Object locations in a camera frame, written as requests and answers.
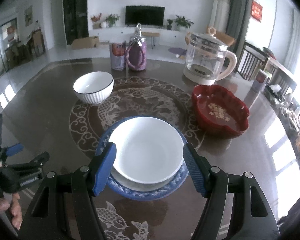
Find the dark door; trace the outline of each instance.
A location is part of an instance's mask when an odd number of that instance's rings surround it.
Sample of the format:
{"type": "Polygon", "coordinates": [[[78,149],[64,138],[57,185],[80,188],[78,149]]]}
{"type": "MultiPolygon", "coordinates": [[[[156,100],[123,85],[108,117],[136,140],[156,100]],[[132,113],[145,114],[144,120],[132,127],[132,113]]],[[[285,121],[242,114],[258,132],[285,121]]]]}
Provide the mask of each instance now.
{"type": "Polygon", "coordinates": [[[63,0],[63,10],[67,44],[88,37],[87,0],[63,0]]]}

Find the television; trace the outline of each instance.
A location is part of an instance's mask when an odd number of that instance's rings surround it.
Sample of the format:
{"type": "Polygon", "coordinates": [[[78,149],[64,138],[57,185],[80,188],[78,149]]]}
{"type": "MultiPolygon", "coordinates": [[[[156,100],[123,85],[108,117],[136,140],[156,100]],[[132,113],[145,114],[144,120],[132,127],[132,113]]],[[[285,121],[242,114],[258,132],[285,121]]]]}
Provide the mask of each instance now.
{"type": "Polygon", "coordinates": [[[158,6],[126,6],[126,25],[163,26],[164,7],[158,6]]]}

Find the kettle lid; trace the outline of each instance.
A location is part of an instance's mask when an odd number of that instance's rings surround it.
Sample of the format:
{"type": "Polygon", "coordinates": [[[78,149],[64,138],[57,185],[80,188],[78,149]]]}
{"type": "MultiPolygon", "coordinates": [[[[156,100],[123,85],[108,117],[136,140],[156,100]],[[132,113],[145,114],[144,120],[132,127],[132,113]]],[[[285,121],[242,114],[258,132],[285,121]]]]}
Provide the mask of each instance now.
{"type": "Polygon", "coordinates": [[[215,28],[209,27],[207,34],[192,33],[191,41],[195,41],[196,43],[202,43],[203,45],[208,46],[213,49],[226,51],[228,46],[224,42],[220,41],[219,39],[217,39],[214,36],[216,33],[217,33],[217,30],[215,28]]]}

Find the red dish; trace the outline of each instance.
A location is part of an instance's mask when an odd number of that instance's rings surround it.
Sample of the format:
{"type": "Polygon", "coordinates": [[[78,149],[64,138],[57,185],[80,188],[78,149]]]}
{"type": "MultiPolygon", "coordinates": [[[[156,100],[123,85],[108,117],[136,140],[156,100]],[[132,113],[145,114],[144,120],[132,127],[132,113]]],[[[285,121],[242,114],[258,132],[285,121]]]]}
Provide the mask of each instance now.
{"type": "Polygon", "coordinates": [[[200,127],[209,134],[235,138],[249,127],[249,109],[222,86],[196,86],[192,92],[192,103],[200,127]]]}

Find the purple cloth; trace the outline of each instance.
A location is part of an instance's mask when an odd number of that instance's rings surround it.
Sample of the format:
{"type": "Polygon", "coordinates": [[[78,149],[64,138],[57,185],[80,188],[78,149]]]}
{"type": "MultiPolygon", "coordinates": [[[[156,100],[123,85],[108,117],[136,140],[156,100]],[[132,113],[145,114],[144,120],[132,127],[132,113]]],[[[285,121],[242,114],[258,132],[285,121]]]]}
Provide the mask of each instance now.
{"type": "Polygon", "coordinates": [[[173,54],[178,54],[180,56],[187,54],[187,50],[186,49],[182,49],[182,48],[170,48],[169,51],[173,54]]]}

